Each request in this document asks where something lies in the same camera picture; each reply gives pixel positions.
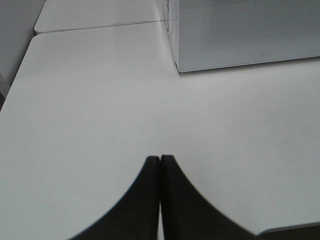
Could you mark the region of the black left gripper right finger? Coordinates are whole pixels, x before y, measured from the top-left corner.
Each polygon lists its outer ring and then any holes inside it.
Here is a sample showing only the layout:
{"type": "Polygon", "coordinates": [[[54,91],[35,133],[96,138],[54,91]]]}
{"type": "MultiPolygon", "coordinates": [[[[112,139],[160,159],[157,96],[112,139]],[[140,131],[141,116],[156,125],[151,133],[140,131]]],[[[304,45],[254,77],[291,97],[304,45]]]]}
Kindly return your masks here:
{"type": "Polygon", "coordinates": [[[255,240],[212,206],[191,184],[173,155],[160,159],[160,204],[166,240],[255,240]]]}

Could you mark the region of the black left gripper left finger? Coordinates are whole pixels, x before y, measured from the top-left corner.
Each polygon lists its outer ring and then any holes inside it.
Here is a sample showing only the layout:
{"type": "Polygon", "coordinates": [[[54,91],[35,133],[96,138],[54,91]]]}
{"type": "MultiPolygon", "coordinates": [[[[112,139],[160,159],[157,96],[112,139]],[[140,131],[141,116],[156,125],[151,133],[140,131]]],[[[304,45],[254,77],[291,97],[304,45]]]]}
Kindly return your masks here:
{"type": "Polygon", "coordinates": [[[156,240],[160,208],[160,158],[148,156],[122,198],[75,240],[156,240]]]}

